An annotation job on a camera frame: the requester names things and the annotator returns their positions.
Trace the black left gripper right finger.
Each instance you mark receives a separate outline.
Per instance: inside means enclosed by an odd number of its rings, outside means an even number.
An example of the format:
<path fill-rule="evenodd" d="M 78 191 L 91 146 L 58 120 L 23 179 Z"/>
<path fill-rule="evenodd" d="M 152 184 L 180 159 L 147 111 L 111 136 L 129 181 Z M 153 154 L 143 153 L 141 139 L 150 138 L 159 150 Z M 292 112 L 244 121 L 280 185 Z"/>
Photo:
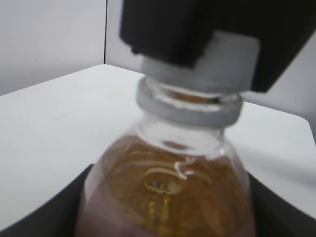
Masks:
<path fill-rule="evenodd" d="M 316 220 L 248 173 L 258 237 L 316 237 Z"/>

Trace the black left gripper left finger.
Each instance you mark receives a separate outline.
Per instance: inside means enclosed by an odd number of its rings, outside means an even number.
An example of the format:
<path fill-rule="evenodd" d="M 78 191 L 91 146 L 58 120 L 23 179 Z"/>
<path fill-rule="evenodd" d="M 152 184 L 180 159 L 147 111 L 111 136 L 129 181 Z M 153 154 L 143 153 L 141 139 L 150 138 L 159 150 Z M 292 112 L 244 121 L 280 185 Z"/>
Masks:
<path fill-rule="evenodd" d="M 5 228 L 2 237 L 73 237 L 84 181 L 89 165 L 61 192 L 40 208 Z"/>

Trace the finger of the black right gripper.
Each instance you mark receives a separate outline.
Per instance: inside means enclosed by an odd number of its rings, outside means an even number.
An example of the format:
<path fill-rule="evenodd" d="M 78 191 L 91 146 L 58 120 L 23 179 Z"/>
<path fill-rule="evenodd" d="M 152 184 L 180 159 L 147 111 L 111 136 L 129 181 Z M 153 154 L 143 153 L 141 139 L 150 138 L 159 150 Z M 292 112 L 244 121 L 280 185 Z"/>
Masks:
<path fill-rule="evenodd" d="M 216 0 L 214 26 L 259 40 L 251 91 L 265 93 L 314 33 L 316 1 Z"/>
<path fill-rule="evenodd" d="M 120 38 L 134 54 L 192 68 L 211 38 L 213 0 L 125 0 Z"/>

